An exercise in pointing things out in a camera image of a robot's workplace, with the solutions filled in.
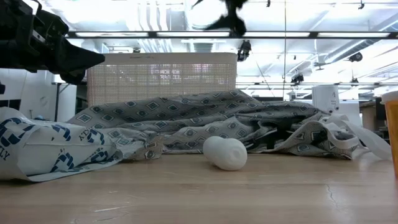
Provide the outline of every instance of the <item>wooden table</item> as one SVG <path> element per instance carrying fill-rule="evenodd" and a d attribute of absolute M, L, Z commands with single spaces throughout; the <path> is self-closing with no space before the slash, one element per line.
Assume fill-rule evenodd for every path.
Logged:
<path fill-rule="evenodd" d="M 250 155 L 237 172 L 169 155 L 41 184 L 0 182 L 0 223 L 398 223 L 392 162 L 357 154 Z"/>

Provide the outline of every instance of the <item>gray diamond-pattern cloth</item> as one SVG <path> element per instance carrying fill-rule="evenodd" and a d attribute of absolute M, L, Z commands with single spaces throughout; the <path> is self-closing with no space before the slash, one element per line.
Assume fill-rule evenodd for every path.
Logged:
<path fill-rule="evenodd" d="M 351 159 L 356 138 L 330 131 L 320 122 L 329 114 L 297 101 L 260 102 L 240 90 L 137 100 L 87 108 L 69 123 L 108 134 L 124 159 L 161 154 L 202 153 L 211 136 L 235 138 L 248 152 Z M 162 136 L 162 150 L 138 151 Z"/>

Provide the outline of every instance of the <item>woven laundry basket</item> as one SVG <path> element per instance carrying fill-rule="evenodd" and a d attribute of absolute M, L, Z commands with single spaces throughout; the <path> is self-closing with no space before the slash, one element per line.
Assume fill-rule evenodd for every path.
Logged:
<path fill-rule="evenodd" d="M 236 54 L 105 54 L 105 62 L 87 71 L 90 106 L 232 90 Z"/>

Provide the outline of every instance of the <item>orange cup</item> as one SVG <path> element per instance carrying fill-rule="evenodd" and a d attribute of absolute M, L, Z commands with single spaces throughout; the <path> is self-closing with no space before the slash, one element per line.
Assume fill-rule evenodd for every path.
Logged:
<path fill-rule="evenodd" d="M 398 91 L 383 94 L 382 103 L 386 106 L 388 133 L 392 151 L 392 160 L 398 179 Z"/>

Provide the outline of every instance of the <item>ceiling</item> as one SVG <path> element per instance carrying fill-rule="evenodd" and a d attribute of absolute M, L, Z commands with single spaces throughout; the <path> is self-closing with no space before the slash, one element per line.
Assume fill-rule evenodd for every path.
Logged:
<path fill-rule="evenodd" d="M 364 0 L 249 0 L 238 12 L 248 30 L 260 31 L 381 31 L 398 28 L 398 1 Z M 195 30 L 205 27 L 225 13 L 222 2 L 204 0 L 191 10 L 195 0 L 41 0 L 43 8 L 52 11 L 77 31 L 146 31 Z M 83 47 L 102 52 L 103 45 L 111 52 L 128 53 L 134 47 L 141 52 L 237 52 L 238 39 L 93 39 Z M 302 73 L 306 82 L 398 82 L 398 51 L 396 40 L 381 40 L 366 45 L 360 40 L 250 40 L 252 52 L 238 62 L 237 82 L 282 82 L 286 74 Z M 336 56 L 363 54 L 360 62 L 349 62 Z M 317 70 L 315 62 L 330 65 Z M 369 93 L 365 87 L 359 93 Z M 299 88 L 305 94 L 310 88 Z"/>

